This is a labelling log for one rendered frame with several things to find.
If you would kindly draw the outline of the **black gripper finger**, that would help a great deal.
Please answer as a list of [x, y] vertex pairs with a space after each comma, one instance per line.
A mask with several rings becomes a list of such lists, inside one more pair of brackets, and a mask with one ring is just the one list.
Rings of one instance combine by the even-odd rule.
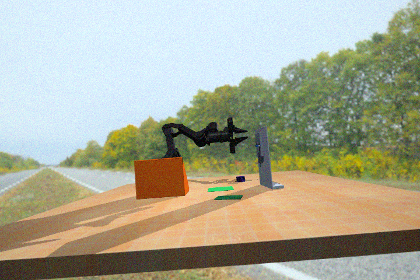
[[247, 130], [244, 130], [244, 129], [237, 128], [234, 125], [234, 133], [235, 134], [237, 134], [237, 133], [244, 133], [244, 132], [248, 132], [248, 131]]
[[240, 138], [236, 138], [235, 137], [235, 144], [237, 145], [237, 144], [239, 144], [241, 141], [243, 141], [243, 140], [245, 140], [245, 139], [247, 139], [248, 137], [247, 136], [245, 136], [245, 137], [240, 137]]

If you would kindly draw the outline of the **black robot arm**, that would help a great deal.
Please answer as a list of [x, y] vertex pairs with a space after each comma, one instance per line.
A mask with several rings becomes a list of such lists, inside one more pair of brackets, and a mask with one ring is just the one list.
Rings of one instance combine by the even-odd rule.
[[[178, 128], [178, 132], [174, 133], [173, 128]], [[167, 148], [168, 151], [164, 158], [177, 158], [181, 157], [180, 152], [175, 148], [174, 137], [177, 137], [179, 134], [183, 134], [190, 139], [192, 139], [195, 144], [199, 147], [203, 147], [206, 144], [210, 146], [210, 143], [219, 142], [218, 141], [218, 124], [216, 122], [211, 122], [201, 131], [193, 131], [183, 124], [169, 123], [165, 124], [162, 127], [162, 130], [166, 136]]]

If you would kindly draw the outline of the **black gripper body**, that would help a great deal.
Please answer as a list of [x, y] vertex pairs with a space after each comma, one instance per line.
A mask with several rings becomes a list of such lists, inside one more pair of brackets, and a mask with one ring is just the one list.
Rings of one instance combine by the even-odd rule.
[[[232, 117], [227, 119], [227, 126], [229, 128], [229, 131], [219, 131], [218, 132], [218, 141], [220, 143], [222, 142], [230, 142], [230, 152], [235, 153], [235, 139], [233, 139], [233, 132], [234, 132], [234, 125], [233, 125], [233, 119]], [[231, 135], [230, 135], [231, 132]], [[230, 139], [231, 137], [231, 139]]]

